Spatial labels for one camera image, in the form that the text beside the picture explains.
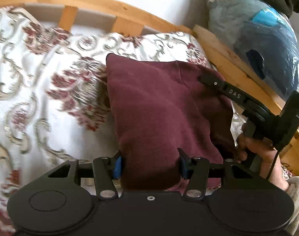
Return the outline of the right hand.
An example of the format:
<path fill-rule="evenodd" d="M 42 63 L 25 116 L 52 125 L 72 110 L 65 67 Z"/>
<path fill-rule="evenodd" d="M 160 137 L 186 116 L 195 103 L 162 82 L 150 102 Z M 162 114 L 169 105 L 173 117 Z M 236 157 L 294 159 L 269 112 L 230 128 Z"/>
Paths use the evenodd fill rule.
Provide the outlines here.
<path fill-rule="evenodd" d="M 246 137 L 246 124 L 242 125 L 242 133 L 237 138 L 237 162 L 247 159 L 246 149 L 258 155 L 262 161 L 259 175 L 278 188 L 286 191 L 288 182 L 283 178 L 283 170 L 277 150 L 268 142 Z"/>

